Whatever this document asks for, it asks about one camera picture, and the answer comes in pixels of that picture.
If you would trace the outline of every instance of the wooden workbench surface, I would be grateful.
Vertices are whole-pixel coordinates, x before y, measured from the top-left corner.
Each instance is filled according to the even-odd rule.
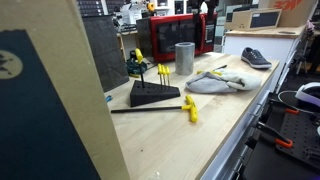
[[[305,26],[300,27],[278,27],[275,29],[264,29],[256,31],[228,31],[225,33],[226,36],[240,36],[240,37],[265,37],[265,38],[286,38],[286,39],[295,39],[300,36],[301,33],[305,30]],[[283,34],[279,33],[292,32],[294,34]]]
[[[174,62],[165,63],[172,72],[171,86],[179,87],[181,97],[137,108],[185,105],[185,96],[190,94],[199,120],[190,122],[189,112],[182,110],[111,114],[131,179],[157,175],[162,179],[200,178],[274,72],[278,61],[271,62],[273,67],[262,71],[252,69],[238,56],[207,53],[195,59],[194,73],[189,76],[177,75]],[[193,78],[197,70],[208,71],[223,65],[260,77],[260,87],[228,94],[195,94],[185,89],[185,82]],[[144,78],[147,82],[159,83],[157,68],[149,69]],[[130,108],[129,94],[134,80],[105,93],[113,97],[108,103],[110,110]]]

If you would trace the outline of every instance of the black pegboard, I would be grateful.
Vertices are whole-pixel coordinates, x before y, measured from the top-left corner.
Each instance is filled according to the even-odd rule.
[[[293,141],[292,148],[280,145],[276,149],[296,158],[320,172],[320,159],[315,156],[320,152],[320,136],[317,134],[318,123],[307,113],[286,113],[280,134]]]

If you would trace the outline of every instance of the microwave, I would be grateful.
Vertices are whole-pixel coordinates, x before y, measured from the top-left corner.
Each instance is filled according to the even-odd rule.
[[[195,43],[195,55],[212,52],[217,14],[181,14],[137,20],[138,40],[144,57],[161,63],[175,59],[175,44]]]

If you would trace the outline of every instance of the gray shoe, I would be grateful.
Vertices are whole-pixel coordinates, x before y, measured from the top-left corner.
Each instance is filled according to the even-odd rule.
[[[241,60],[249,63],[251,67],[256,69],[267,69],[272,67],[272,64],[268,62],[258,50],[253,50],[249,47],[243,50]]]

